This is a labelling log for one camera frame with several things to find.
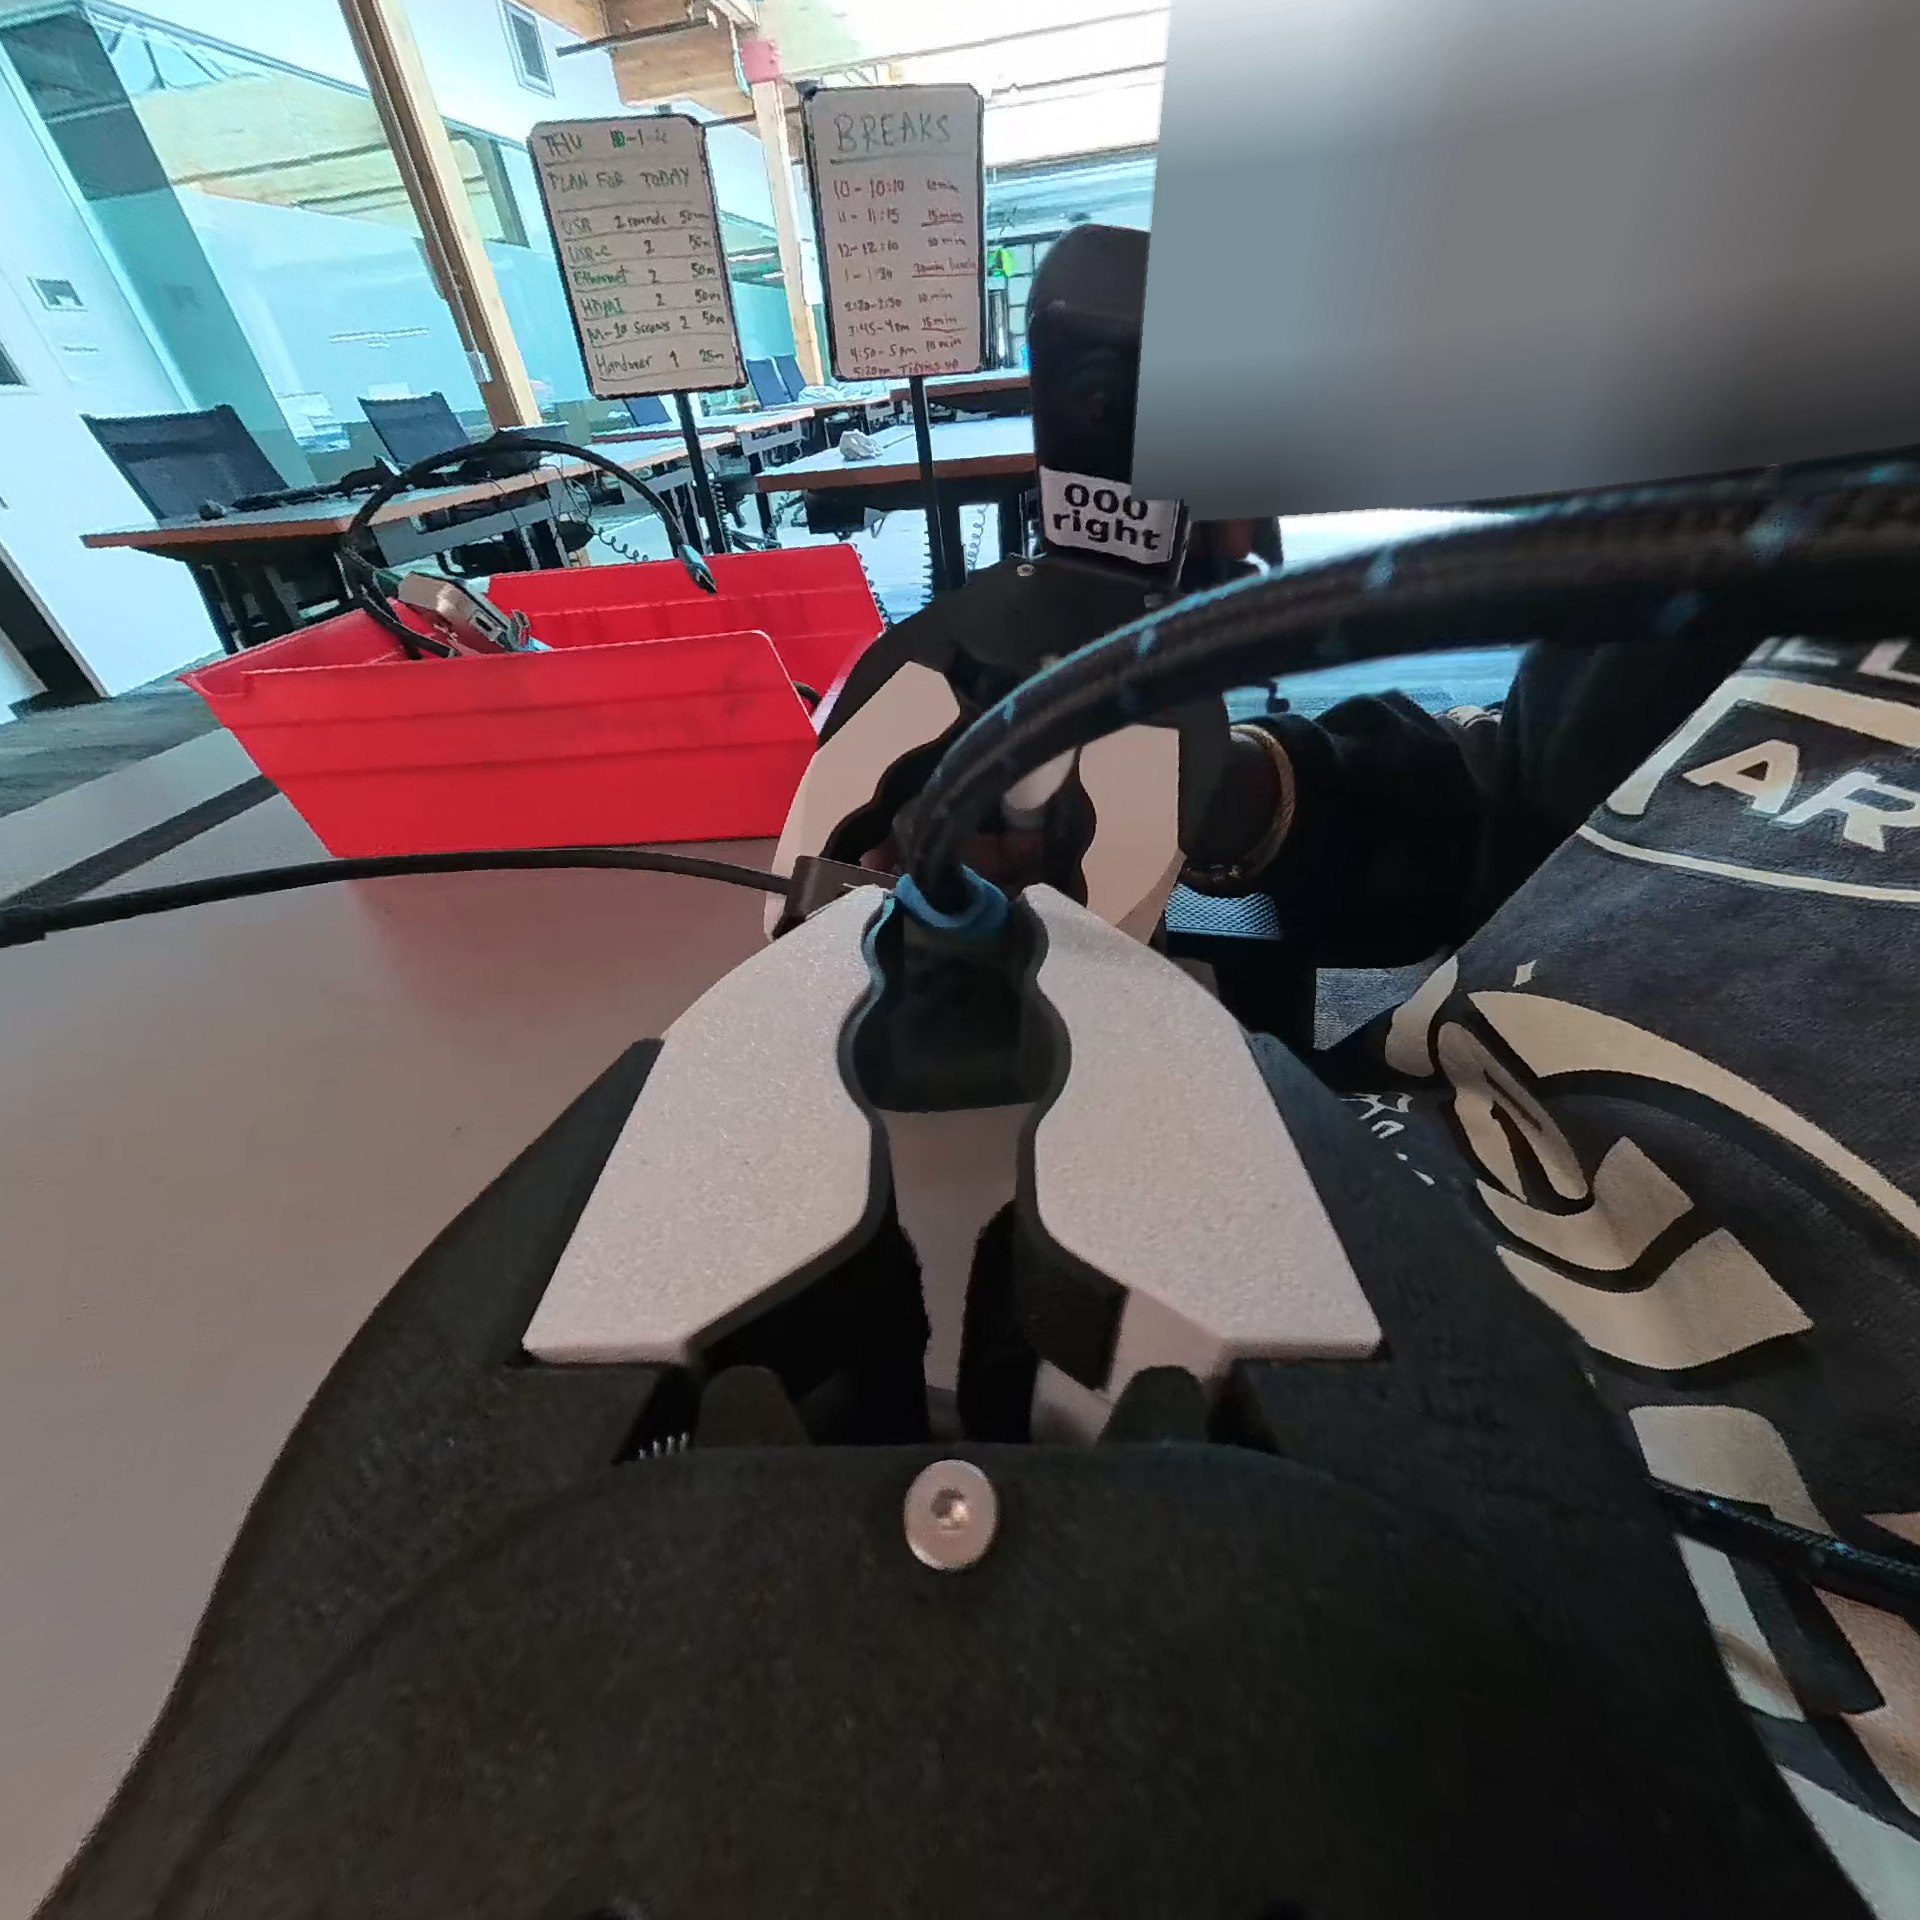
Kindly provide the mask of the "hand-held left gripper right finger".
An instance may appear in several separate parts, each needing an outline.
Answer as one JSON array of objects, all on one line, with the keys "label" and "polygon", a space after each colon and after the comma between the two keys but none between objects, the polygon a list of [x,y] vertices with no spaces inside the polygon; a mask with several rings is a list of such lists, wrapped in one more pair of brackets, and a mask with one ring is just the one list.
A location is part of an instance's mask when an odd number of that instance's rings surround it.
[{"label": "hand-held left gripper right finger", "polygon": [[1242,1025],[1056,889],[1024,907],[1044,1071],[1018,1151],[1030,1436],[1096,1439],[1154,1370],[1215,1402],[1244,1363],[1376,1359],[1376,1311]]}]

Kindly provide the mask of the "small handwritten whiteboard on stand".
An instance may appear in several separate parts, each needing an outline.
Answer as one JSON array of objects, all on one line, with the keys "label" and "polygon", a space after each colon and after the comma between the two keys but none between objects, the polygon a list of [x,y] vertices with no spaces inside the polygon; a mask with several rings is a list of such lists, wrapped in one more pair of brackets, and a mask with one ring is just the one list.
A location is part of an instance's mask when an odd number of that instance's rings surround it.
[{"label": "small handwritten whiteboard on stand", "polygon": [[831,374],[903,379],[935,592],[965,578],[928,379],[984,369],[984,102],[965,82],[799,88]]},{"label": "small handwritten whiteboard on stand", "polygon": [[526,138],[590,393],[676,404],[710,553],[728,528],[692,396],[748,384],[704,124],[628,112],[535,124]]}]

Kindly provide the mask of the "black office chair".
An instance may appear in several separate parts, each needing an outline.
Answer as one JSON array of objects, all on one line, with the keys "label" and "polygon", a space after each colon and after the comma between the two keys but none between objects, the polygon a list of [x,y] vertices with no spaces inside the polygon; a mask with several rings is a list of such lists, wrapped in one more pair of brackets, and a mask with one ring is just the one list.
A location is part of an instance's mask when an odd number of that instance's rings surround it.
[{"label": "black office chair", "polygon": [[196,519],[286,492],[280,472],[231,404],[171,416],[85,416],[86,432],[157,519]]},{"label": "black office chair", "polygon": [[442,392],[363,396],[359,404],[387,459],[397,472],[443,454],[460,454],[472,444],[466,424]]}]

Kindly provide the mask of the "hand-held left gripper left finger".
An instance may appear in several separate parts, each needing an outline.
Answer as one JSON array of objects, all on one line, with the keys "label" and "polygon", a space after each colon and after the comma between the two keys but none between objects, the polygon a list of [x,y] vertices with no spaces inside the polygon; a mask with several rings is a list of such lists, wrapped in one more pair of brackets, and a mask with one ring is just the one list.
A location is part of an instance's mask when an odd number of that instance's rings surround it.
[{"label": "hand-held left gripper left finger", "polygon": [[888,1188],[843,1039],[874,994],[859,887],[667,1027],[526,1331],[548,1364],[692,1364],[858,1250]]}]

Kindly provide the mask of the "person's dark printed shirt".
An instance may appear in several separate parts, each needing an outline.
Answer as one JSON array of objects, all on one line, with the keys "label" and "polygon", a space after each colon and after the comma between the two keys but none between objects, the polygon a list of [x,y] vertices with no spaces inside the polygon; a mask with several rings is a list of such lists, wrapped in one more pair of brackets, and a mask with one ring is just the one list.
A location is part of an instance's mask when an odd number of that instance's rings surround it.
[{"label": "person's dark printed shirt", "polygon": [[1765,641],[1342,1047],[1652,1479],[1915,1578],[1915,634]]}]

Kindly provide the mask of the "person's right hand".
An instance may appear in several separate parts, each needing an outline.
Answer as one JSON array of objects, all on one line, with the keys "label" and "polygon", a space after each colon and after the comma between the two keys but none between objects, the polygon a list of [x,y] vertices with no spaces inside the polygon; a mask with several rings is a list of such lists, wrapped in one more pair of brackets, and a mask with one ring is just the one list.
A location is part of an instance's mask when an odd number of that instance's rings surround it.
[{"label": "person's right hand", "polygon": [[1248,896],[1280,873],[1298,818],[1301,779],[1275,718],[1231,727],[1220,799],[1230,814],[1223,884],[1227,896]]}]

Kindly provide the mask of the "wooden office desk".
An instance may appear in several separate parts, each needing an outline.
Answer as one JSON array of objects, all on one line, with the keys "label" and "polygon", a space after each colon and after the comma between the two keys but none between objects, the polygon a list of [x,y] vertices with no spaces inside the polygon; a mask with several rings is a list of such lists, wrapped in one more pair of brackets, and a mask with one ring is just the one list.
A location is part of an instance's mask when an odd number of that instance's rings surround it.
[{"label": "wooden office desk", "polygon": [[931,588],[946,592],[978,567],[962,524],[965,510],[994,513],[1002,561],[1026,558],[1026,506],[1038,494],[1032,424],[1026,416],[988,416],[936,424],[928,430],[931,472],[922,475],[922,448],[912,425],[876,440],[870,459],[851,459],[840,448],[773,467],[754,475],[760,497],[802,497],[807,528],[852,532],[867,513],[923,513]]},{"label": "wooden office desk", "polygon": [[582,519],[588,494],[614,490],[653,515],[666,552],[704,567],[704,515],[653,473],[684,467],[684,448],[616,459],[562,440],[485,440],[416,467],[375,475],[357,492],[296,490],[196,519],[86,532],[91,553],[131,553],[184,570],[213,648],[235,656],[350,611],[357,586],[381,570],[442,570],[458,547],[512,545],[518,570],[562,567],[562,524]]}]

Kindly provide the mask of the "red plastic bin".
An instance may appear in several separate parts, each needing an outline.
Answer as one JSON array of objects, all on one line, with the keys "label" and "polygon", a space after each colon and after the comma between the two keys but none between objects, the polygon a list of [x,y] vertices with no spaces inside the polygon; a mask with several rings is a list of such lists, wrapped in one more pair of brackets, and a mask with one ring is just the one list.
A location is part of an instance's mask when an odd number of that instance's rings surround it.
[{"label": "red plastic bin", "polygon": [[336,857],[776,836],[816,746],[756,632],[406,656],[338,616],[178,680]]},{"label": "red plastic bin", "polygon": [[836,690],[882,634],[882,611],[848,545],[804,545],[710,556],[707,592],[678,561],[501,571],[479,592],[501,616],[520,616],[548,649],[614,642],[708,641],[760,634],[784,676],[813,694],[824,732]]}]

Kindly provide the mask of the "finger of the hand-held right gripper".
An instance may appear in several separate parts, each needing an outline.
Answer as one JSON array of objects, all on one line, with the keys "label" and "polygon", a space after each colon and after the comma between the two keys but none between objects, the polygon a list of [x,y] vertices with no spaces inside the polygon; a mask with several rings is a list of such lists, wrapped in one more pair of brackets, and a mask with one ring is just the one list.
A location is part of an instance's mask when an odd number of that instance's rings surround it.
[{"label": "finger of the hand-held right gripper", "polygon": [[[784,817],[773,873],[790,873],[802,856],[874,870],[867,854],[894,833],[925,778],[925,754],[936,754],[962,722],[962,705],[936,666],[859,654],[813,720],[816,743]],[[764,915],[770,940],[822,907],[787,928],[776,926],[776,911],[770,900]]]},{"label": "finger of the hand-held right gripper", "polygon": [[1077,753],[1092,808],[1071,896],[1094,920],[1151,947],[1183,871],[1182,739],[1175,727],[1125,727]]}]

